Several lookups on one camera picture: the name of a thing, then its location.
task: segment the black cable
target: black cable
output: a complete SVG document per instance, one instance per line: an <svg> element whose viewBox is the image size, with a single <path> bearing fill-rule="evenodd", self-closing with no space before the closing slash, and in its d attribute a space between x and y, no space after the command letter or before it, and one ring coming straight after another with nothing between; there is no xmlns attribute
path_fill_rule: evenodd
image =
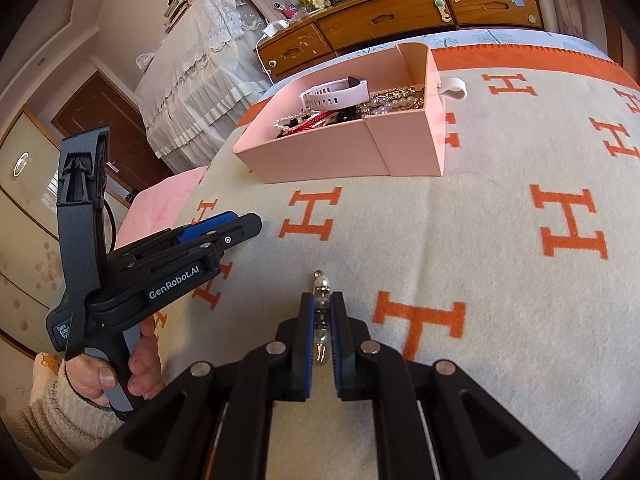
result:
<svg viewBox="0 0 640 480"><path fill-rule="evenodd" d="M107 215L109 215L109 222L111 223L111 247L109 249L109 252L111 252L116 247L116 221L113 217L111 206L109 206L109 203L106 200L104 201L104 206L107 209Z"/></svg>

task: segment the pearl necklace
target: pearl necklace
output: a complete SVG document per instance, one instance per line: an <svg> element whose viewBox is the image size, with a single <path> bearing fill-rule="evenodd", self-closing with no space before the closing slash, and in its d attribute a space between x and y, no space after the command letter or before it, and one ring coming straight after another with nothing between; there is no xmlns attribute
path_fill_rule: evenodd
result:
<svg viewBox="0 0 640 480"><path fill-rule="evenodd" d="M286 133L289 130L293 130L294 128L297 128L298 126L300 126L300 124L302 124L303 121L306 121L316 115L319 115L319 112L315 114L309 114L308 112L305 112L304 110L302 110L297 114L293 114L287 117L282 117L276 121L273 121L273 126L275 126L279 130L282 130L283 132ZM293 120L296 121L296 124L294 124L293 126L290 126L289 124Z"/></svg>
<svg viewBox="0 0 640 480"><path fill-rule="evenodd" d="M360 106L363 115L417 110L424 106L424 91L417 91L411 86L393 88L373 96L368 103Z"/></svg>

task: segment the brown door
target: brown door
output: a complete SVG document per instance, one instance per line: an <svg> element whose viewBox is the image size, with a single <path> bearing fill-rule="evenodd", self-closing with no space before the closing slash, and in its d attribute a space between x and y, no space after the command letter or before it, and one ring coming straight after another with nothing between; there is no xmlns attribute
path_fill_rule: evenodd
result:
<svg viewBox="0 0 640 480"><path fill-rule="evenodd" d="M60 108L51 121L66 137L111 125L107 171L129 190L142 191L172 176L146 142L140 113L96 72Z"/></svg>

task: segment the white cable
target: white cable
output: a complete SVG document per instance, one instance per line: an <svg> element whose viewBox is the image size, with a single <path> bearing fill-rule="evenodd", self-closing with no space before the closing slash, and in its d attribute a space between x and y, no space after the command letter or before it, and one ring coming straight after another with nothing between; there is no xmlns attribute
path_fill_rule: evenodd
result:
<svg viewBox="0 0 640 480"><path fill-rule="evenodd" d="M275 85L275 83L273 82L273 79L271 79L271 70L267 70L267 68L265 67L264 63L262 62L262 58L260 57L260 51L258 50L258 45L260 44L260 42L262 40L265 40L266 38L268 38L268 36L266 34L263 34L262 37L260 38L260 40L258 40L258 42L255 44L255 54L256 54L256 56L258 56L258 60L260 61L260 64L262 65L262 69L264 70L264 73L269 78L269 81L271 81L271 85Z"/></svg>

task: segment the white lace cloth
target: white lace cloth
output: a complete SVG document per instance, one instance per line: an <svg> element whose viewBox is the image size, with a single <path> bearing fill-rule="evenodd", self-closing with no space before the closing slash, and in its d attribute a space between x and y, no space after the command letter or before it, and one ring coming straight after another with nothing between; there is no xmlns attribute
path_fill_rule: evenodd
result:
<svg viewBox="0 0 640 480"><path fill-rule="evenodd" d="M217 52L243 34L235 1L195 0L167 35L136 88L136 101L145 126L153 122L187 70L207 52Z"/></svg>
<svg viewBox="0 0 640 480"><path fill-rule="evenodd" d="M146 138L174 173L210 163L270 86L254 46L264 22L251 4L195 0L136 89Z"/></svg>

